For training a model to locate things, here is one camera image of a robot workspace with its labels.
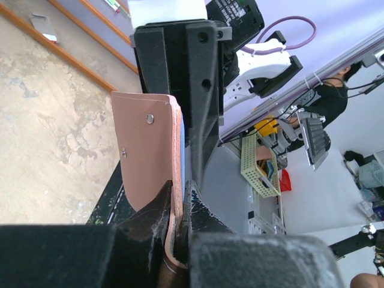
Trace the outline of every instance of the screw hole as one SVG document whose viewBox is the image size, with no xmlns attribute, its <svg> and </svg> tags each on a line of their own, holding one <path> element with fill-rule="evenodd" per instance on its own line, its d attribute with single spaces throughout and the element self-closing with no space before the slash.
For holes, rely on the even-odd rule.
<svg viewBox="0 0 384 288">
<path fill-rule="evenodd" d="M 199 41 L 201 43 L 206 43 L 208 41 L 208 34 L 205 32 L 199 33 Z"/>
<path fill-rule="evenodd" d="M 208 79 L 203 80 L 202 87 L 204 88 L 205 91 L 208 92 L 210 90 L 211 86 L 212 86 L 211 81 L 209 81 Z"/>
</svg>

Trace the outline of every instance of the white wall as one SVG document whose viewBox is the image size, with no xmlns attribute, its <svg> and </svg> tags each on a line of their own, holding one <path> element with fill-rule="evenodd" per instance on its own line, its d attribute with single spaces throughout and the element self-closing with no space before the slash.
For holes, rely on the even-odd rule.
<svg viewBox="0 0 384 288">
<path fill-rule="evenodd" d="M 369 83 L 384 72 L 378 65 L 362 68 L 350 79 L 350 87 Z M 332 145 L 329 156 L 313 172 L 303 148 L 290 153 L 288 172 L 293 191 L 283 194 L 286 224 L 290 233 L 307 233 L 365 222 L 357 210 L 362 201 L 352 176 L 345 168 L 346 150 L 368 155 L 384 149 L 384 85 L 368 95 L 349 100 L 347 110 L 327 127 Z"/>
<path fill-rule="evenodd" d="M 365 222 L 356 206 L 362 196 L 336 149 L 329 151 L 316 172 L 309 167 L 305 151 L 297 150 L 289 155 L 287 170 L 293 188 L 283 193 L 288 233 L 302 234 Z"/>
</svg>

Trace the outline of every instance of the metal rivet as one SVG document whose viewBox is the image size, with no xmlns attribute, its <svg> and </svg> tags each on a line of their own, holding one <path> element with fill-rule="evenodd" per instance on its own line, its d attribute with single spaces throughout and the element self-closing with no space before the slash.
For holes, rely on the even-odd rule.
<svg viewBox="0 0 384 288">
<path fill-rule="evenodd" d="M 148 124 L 152 124 L 152 123 L 154 122 L 154 120 L 155 120 L 155 118 L 154 118 L 154 116 L 153 116 L 152 114 L 148 114 L 148 115 L 146 116 L 146 122 L 147 122 Z"/>
</svg>

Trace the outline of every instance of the black shirt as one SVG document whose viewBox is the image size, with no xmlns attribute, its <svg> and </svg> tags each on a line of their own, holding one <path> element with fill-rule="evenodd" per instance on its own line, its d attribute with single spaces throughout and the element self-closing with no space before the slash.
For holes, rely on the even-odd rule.
<svg viewBox="0 0 384 288">
<path fill-rule="evenodd" d="M 323 128 L 332 123 L 347 108 L 348 90 L 345 87 L 320 85 L 306 92 L 295 104 L 308 107 L 306 110 L 325 116 Z M 303 141 L 296 140 L 288 147 L 288 152 L 299 149 Z"/>
</svg>

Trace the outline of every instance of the concrete floor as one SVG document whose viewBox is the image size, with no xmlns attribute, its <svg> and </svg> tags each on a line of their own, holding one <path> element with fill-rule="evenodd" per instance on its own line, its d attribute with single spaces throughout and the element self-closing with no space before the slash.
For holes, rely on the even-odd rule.
<svg viewBox="0 0 384 288">
<path fill-rule="evenodd" d="M 133 72 L 46 1 L 0 3 L 56 13 L 63 46 L 120 91 L 139 91 Z M 1 16 L 0 27 L 0 224 L 85 223 L 118 162 L 109 94 Z"/>
</svg>

